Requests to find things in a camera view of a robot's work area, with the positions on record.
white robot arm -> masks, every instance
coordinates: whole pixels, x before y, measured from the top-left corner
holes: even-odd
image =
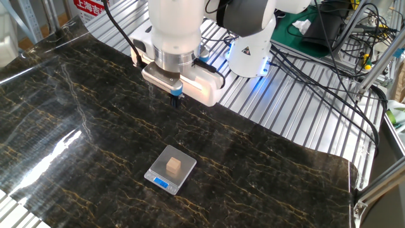
[[[256,77],[268,59],[275,8],[303,11],[311,0],[148,0],[150,21],[130,35],[142,60],[142,76],[174,98],[185,93],[206,106],[223,94],[225,78],[199,59],[204,16],[239,35],[227,55],[230,69]],[[134,51],[132,59],[137,62]]]

marble pattern surface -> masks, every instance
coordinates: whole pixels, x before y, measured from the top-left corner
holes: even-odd
[[[197,160],[176,196],[143,175]],[[357,170],[238,114],[179,109],[76,18],[0,71],[0,189],[51,227],[352,227]]]

digital scale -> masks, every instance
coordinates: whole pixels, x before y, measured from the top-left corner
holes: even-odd
[[[176,195],[197,161],[173,146],[167,146],[144,177],[172,195]]]

wooden cube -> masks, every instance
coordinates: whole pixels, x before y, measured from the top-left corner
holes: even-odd
[[[178,171],[180,170],[181,165],[182,165],[181,161],[172,157],[172,158],[170,158],[169,162],[166,164],[166,170],[173,174],[177,174]]]

red sign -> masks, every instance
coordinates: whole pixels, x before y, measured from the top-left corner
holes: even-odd
[[[97,16],[104,11],[104,6],[91,0],[73,0],[75,6],[86,13]]]

